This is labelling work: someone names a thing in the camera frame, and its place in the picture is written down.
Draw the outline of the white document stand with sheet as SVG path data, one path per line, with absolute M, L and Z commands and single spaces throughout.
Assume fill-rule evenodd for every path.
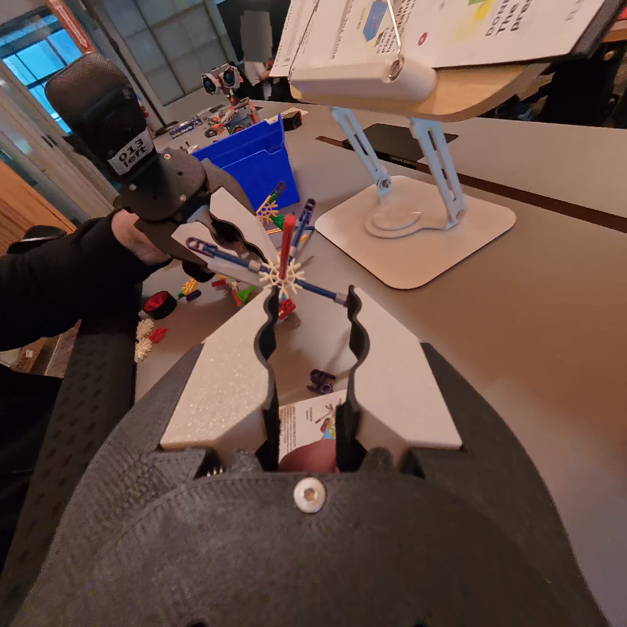
M 440 69 L 551 59 L 594 46 L 625 1 L 292 1 L 272 76 L 369 61 Z

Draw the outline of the wooden cabinet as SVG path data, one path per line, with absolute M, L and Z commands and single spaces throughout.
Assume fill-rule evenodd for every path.
M 7 164 L 1 162 L 1 255 L 33 226 L 72 233 L 76 226 Z

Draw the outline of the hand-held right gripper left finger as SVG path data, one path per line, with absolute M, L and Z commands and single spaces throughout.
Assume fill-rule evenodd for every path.
M 264 289 L 203 342 L 161 438 L 164 450 L 278 450 L 275 373 L 278 288 Z

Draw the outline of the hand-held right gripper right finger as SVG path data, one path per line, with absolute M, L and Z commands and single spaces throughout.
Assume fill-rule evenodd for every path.
M 461 436 L 419 338 L 362 288 L 349 286 L 346 307 L 356 362 L 337 412 L 337 444 L 460 450 Z

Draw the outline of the red wheel black tyre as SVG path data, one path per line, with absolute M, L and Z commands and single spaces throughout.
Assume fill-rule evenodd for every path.
M 167 291 L 150 296 L 142 308 L 145 315 L 153 321 L 163 320 L 177 308 L 178 299 Z

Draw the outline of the person's right hand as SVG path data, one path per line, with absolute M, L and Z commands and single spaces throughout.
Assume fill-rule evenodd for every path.
M 321 439 L 294 449 L 278 463 L 278 471 L 308 474 L 337 472 L 336 441 Z

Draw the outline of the long red toy rod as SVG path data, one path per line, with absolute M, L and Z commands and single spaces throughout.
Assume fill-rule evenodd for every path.
M 281 240 L 280 265 L 278 274 L 279 279 L 281 280 L 286 279 L 287 269 L 290 263 L 290 251 L 292 249 L 292 240 L 294 238 L 295 226 L 295 215 L 286 215 L 283 221 L 283 234 Z

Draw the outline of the person's left forearm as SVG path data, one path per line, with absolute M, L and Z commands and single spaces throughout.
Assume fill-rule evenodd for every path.
M 19 255 L 1 257 L 1 350 L 64 333 L 79 320 L 116 316 L 165 267 L 146 265 L 115 239 L 112 216 Z

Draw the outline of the grey toy robot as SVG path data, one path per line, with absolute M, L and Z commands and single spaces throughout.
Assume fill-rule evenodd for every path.
M 201 119 L 207 122 L 207 128 L 204 131 L 206 138 L 217 138 L 224 132 L 233 135 L 260 121 L 255 106 L 249 98 L 239 98 L 236 94 L 243 84 L 237 66 L 225 63 L 209 73 L 202 74 L 201 80 L 202 87 L 208 95 L 222 94 L 229 100 L 228 105 L 219 105 L 214 112 L 206 110 L 200 114 Z

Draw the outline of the white building ideas booklet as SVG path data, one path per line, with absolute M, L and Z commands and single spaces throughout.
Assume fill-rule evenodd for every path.
M 346 391 L 316 396 L 279 407 L 280 445 L 278 459 L 320 440 L 335 440 L 335 413 Z

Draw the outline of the blue rod propeller assembly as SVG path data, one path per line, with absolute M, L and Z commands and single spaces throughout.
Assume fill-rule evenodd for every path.
M 347 307 L 348 297 L 339 292 L 331 292 L 320 286 L 305 281 L 301 265 L 296 260 L 298 242 L 316 207 L 314 199 L 308 199 L 298 222 L 294 215 L 288 215 L 283 222 L 281 251 L 275 262 L 243 260 L 237 255 L 225 252 L 217 244 L 211 244 L 197 237 L 189 237 L 185 245 L 192 253 L 208 259 L 207 267 L 228 277 L 237 278 L 262 287 L 277 287 L 280 297 L 287 297 L 289 292 L 296 294 L 304 290 L 325 297 L 336 304 Z

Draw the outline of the blue plastic bin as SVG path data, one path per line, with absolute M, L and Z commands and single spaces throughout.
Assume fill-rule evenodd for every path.
M 285 183 L 285 190 L 278 198 L 278 209 L 300 202 L 281 119 L 272 123 L 260 121 L 192 155 L 199 161 L 208 159 L 234 177 L 254 209 L 279 183 Z

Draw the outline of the person's left hand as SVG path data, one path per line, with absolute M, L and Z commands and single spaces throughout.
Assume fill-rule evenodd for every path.
M 146 265 L 162 265 L 172 258 L 158 249 L 147 236 L 137 228 L 139 217 L 124 209 L 116 211 L 111 219 L 115 239 Z

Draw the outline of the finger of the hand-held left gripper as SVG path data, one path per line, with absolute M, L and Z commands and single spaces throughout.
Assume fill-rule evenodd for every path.
M 262 286 L 262 262 L 243 256 L 241 252 L 224 248 L 216 243 L 210 229 L 202 223 L 180 225 L 170 236 L 183 246 L 184 252 L 191 256 L 191 263 L 200 270 L 214 275 L 224 275 L 242 283 Z
M 240 241 L 263 262 L 277 262 L 278 252 L 262 222 L 224 188 L 211 194 L 208 213 L 220 241 Z

